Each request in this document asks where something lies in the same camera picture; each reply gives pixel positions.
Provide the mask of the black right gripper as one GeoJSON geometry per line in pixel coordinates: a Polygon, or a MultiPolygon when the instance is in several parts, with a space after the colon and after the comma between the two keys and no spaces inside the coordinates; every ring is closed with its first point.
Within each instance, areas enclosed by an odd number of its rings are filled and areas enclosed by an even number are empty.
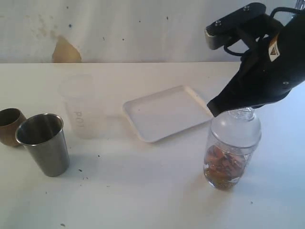
{"type": "Polygon", "coordinates": [[[278,102],[305,80],[304,14],[295,16],[274,37],[265,38],[259,51],[255,65],[208,102],[214,117],[278,102]]]}

